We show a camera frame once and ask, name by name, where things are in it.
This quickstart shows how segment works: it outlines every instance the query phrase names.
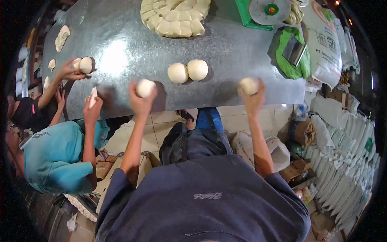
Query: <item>stainless steel table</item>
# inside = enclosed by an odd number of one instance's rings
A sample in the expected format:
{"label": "stainless steel table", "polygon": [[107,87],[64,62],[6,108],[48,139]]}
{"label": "stainless steel table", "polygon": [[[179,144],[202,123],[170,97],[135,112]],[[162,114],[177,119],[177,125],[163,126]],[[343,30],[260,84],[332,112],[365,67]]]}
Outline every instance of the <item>stainless steel table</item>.
{"label": "stainless steel table", "polygon": [[[237,87],[244,77],[261,77],[266,84],[266,104],[302,103],[305,80],[284,78],[271,64],[268,51],[274,32],[242,25],[235,0],[213,0],[204,23],[205,34],[171,39],[149,30],[140,19],[141,0],[79,0],[46,36],[43,80],[50,80],[71,57],[92,56],[97,71],[92,78],[67,83],[66,119],[82,117],[84,99],[96,84],[110,93],[101,118],[133,114],[127,87],[132,78],[158,82],[154,112],[207,106],[241,105]],[[71,30],[62,52],[55,51],[60,28]],[[51,73],[48,63],[56,60]],[[202,82],[171,83],[169,65],[192,59],[208,63]]]}

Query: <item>teal t-shirt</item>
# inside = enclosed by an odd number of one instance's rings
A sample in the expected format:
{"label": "teal t-shirt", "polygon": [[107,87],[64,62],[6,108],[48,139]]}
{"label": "teal t-shirt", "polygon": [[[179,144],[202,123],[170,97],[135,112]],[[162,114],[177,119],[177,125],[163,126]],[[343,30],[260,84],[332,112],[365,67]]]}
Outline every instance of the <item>teal t-shirt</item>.
{"label": "teal t-shirt", "polygon": [[[67,121],[35,133],[23,146],[24,177],[28,184],[42,193],[91,193],[92,184],[86,178],[93,172],[90,162],[80,162],[83,156],[83,120]],[[94,147],[102,148],[109,127],[105,120],[95,126]]]}

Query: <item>tiled floor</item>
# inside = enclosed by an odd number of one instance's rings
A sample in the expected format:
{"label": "tiled floor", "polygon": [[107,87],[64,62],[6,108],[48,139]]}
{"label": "tiled floor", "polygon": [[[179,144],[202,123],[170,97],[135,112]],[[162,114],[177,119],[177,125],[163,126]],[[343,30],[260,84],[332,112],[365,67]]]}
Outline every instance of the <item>tiled floor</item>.
{"label": "tiled floor", "polygon": [[[217,107],[224,129],[230,133],[248,130],[248,122],[243,106]],[[277,135],[278,131],[288,122],[293,111],[293,105],[264,105],[259,120],[265,134]],[[188,109],[188,112],[195,118],[197,109]],[[150,151],[157,154],[165,136],[176,122],[183,119],[176,115],[175,111],[152,113],[147,120],[142,140],[141,151]],[[123,124],[106,144],[105,148],[109,153],[117,154],[124,152],[129,137],[134,128],[134,120]]]}

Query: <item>sandal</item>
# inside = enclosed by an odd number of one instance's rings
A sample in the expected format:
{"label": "sandal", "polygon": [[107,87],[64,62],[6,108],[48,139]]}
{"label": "sandal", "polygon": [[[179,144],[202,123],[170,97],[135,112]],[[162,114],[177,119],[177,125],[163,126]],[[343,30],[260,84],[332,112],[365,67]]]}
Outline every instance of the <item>sandal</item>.
{"label": "sandal", "polygon": [[187,110],[185,110],[185,109],[176,110],[176,114],[185,120],[191,119],[192,122],[195,121],[194,117],[192,115],[190,115],[190,113],[187,112]]}

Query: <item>person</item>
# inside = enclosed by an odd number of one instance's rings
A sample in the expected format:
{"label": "person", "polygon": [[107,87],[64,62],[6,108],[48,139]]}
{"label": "person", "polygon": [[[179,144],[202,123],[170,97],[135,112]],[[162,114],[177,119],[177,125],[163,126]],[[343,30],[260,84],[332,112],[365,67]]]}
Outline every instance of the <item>person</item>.
{"label": "person", "polygon": [[141,140],[151,111],[129,87],[135,125],[114,170],[96,224],[96,241],[300,241],[309,212],[278,173],[257,118],[264,85],[242,93],[255,170],[231,153],[216,108],[199,108],[197,125],[177,123],[160,148],[160,164],[136,188]]}
{"label": "person", "polygon": [[8,126],[5,141],[15,174],[39,192],[86,194],[96,188],[98,150],[132,116],[98,120],[103,100],[96,97],[96,103],[89,108],[89,99],[86,98],[84,119],[49,126],[33,134],[21,149],[18,134]]}
{"label": "person", "polygon": [[[55,75],[54,79],[51,81],[42,96],[35,96],[34,98],[21,98],[18,101],[15,101],[13,96],[8,96],[7,118],[19,128],[31,129],[34,133],[48,127],[49,125],[57,124],[59,122],[59,119],[57,118],[60,118],[64,107],[64,91],[62,92],[60,99],[58,99],[57,96],[57,90],[59,89],[62,80],[78,80],[86,77],[85,74],[74,74],[77,69],[69,66],[73,60],[74,58],[68,60],[59,69],[58,73]],[[54,122],[50,122],[48,120],[45,107],[54,95],[56,95],[57,101],[62,100],[63,97],[63,105],[59,105],[58,103],[58,110],[55,114],[56,119],[52,120]]]}

